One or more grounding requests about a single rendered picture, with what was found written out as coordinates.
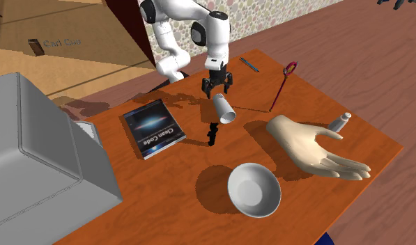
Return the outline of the beige mannequin hand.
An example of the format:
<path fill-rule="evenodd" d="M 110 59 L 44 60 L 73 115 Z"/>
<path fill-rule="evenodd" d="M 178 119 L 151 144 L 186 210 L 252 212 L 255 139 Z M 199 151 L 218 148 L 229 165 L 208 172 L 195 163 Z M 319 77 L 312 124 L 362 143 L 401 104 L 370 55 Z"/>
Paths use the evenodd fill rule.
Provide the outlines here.
<path fill-rule="evenodd" d="M 266 129 L 293 163 L 306 173 L 343 180 L 363 180 L 370 177 L 371 169 L 366 164 L 340 157 L 316 142 L 318 135 L 342 140 L 343 137 L 336 132 L 294 122 L 284 115 L 271 119 Z"/>

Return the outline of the dark robot stand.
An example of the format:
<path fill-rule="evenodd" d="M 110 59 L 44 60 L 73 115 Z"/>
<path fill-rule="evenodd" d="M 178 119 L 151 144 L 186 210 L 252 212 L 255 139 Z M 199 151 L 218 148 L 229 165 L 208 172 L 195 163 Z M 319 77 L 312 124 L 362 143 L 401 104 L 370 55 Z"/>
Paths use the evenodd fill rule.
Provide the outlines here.
<path fill-rule="evenodd" d="M 169 80 L 166 80 L 166 81 L 162 82 L 161 84 L 159 84 L 158 86 L 156 86 L 153 89 L 151 89 L 148 93 L 151 93 L 151 92 L 153 92 L 155 90 L 158 90 L 160 88 L 163 88 L 165 86 L 168 86 L 169 84 L 170 84 L 170 81 Z"/>

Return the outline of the large grey box appliance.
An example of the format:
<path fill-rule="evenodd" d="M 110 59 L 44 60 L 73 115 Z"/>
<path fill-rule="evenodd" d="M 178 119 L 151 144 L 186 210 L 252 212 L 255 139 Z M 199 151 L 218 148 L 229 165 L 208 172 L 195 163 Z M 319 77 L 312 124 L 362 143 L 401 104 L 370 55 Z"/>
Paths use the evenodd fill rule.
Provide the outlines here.
<path fill-rule="evenodd" d="M 0 245 L 52 245 L 121 201 L 104 148 L 27 78 L 0 76 Z"/>

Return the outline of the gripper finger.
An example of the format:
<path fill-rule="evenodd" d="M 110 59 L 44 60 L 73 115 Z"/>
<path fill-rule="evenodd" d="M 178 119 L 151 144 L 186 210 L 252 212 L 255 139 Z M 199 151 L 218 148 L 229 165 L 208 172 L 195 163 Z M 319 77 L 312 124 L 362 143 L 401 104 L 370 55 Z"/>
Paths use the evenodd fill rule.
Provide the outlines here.
<path fill-rule="evenodd" d="M 212 90 L 212 84 L 209 78 L 202 79 L 201 89 L 206 94 L 207 98 L 210 99 L 210 92 Z"/>
<path fill-rule="evenodd" d="M 233 75 L 230 72 L 226 72 L 224 84 L 224 93 L 228 93 L 229 87 L 233 84 Z"/>

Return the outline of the white paper cup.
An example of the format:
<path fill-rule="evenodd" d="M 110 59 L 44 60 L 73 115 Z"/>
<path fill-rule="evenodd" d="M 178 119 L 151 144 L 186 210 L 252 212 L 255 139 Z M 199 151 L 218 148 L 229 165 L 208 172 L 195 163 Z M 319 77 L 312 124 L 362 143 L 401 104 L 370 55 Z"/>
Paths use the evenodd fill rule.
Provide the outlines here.
<path fill-rule="evenodd" d="M 228 103 L 223 94 L 218 93 L 213 96 L 213 104 L 222 124 L 229 124 L 236 119 L 236 113 Z"/>

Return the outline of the small black figure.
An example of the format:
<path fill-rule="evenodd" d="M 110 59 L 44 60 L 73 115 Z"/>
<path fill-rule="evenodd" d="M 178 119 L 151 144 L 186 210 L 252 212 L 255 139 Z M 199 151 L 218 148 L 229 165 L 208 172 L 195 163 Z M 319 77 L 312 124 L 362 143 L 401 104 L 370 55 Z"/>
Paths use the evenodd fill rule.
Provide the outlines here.
<path fill-rule="evenodd" d="M 207 133 L 207 136 L 209 137 L 208 145 L 213 146 L 215 144 L 215 138 L 216 134 L 218 132 L 218 122 L 212 122 L 210 124 L 210 131 Z"/>

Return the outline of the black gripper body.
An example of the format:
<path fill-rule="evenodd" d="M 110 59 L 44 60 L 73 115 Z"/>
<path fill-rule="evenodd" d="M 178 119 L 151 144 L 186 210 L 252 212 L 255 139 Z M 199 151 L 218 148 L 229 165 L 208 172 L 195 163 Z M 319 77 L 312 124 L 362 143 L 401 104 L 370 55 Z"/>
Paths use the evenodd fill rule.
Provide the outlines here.
<path fill-rule="evenodd" d="M 209 70 L 209 84 L 216 86 L 218 84 L 226 84 L 227 71 L 221 70 Z"/>

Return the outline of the small brown block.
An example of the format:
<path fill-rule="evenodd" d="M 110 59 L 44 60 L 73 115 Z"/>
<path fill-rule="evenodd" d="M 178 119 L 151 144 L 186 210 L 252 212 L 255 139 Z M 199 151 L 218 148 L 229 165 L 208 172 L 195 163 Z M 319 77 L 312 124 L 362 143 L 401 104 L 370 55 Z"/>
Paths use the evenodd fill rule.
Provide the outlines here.
<path fill-rule="evenodd" d="M 45 54 L 45 51 L 38 39 L 28 39 L 28 44 L 35 56 L 43 56 Z"/>

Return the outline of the white bowl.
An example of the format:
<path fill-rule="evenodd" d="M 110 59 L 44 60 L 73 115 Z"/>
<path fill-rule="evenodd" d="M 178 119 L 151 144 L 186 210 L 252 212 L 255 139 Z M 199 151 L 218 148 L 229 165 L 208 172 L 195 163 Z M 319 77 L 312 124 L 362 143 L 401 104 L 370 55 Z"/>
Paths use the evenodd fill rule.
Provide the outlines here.
<path fill-rule="evenodd" d="M 282 190 L 274 174 L 257 163 L 235 167 L 227 182 L 228 195 L 241 213 L 262 219 L 276 212 Z"/>

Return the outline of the blue pen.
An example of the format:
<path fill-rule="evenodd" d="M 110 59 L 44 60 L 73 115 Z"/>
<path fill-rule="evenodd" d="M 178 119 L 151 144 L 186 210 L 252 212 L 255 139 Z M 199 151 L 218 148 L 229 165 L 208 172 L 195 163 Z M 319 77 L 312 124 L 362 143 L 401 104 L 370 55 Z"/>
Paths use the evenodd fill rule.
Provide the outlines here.
<path fill-rule="evenodd" d="M 247 65 L 249 68 L 251 68 L 253 71 L 255 72 L 260 72 L 254 65 L 252 65 L 249 61 L 247 61 L 246 59 L 244 59 L 243 57 L 240 57 L 240 60 Z"/>

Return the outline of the grey salt shaker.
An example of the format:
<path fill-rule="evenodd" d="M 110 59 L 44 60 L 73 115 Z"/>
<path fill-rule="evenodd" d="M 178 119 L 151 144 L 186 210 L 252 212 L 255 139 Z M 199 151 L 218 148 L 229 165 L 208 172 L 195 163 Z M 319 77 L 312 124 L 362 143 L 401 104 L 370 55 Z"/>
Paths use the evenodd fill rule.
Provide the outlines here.
<path fill-rule="evenodd" d="M 329 125 L 328 129 L 333 132 L 340 132 L 341 129 L 346 125 L 346 123 L 351 118 L 351 114 L 349 112 L 345 112 L 344 114 L 340 115 L 337 119 L 333 120 Z"/>

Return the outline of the orange wooden table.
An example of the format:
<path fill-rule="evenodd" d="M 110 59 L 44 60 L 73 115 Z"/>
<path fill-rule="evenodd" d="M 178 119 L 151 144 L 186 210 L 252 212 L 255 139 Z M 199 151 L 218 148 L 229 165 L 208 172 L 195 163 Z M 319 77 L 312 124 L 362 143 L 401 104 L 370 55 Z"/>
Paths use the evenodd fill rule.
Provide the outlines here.
<path fill-rule="evenodd" d="M 226 99 L 237 117 L 220 127 L 214 146 L 207 145 L 207 132 L 217 116 L 199 88 L 199 73 L 90 117 L 123 200 L 55 245 L 313 245 L 369 180 L 302 172 L 265 127 L 279 114 L 326 127 L 344 108 L 292 75 L 269 112 L 283 67 L 254 49 L 233 58 L 228 68 L 233 86 Z M 164 101 L 187 138 L 144 160 L 123 114 L 156 99 Z M 268 168 L 282 189 L 277 211 L 263 219 L 241 214 L 227 193 L 230 172 L 245 162 Z"/>

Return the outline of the dark blue book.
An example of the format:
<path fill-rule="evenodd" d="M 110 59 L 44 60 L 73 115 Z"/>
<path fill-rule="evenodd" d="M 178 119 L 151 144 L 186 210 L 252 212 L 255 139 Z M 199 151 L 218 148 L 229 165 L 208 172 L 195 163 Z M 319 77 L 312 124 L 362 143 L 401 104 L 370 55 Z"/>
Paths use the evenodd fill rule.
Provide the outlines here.
<path fill-rule="evenodd" d="M 129 111 L 123 118 L 144 160 L 186 138 L 161 99 Z"/>

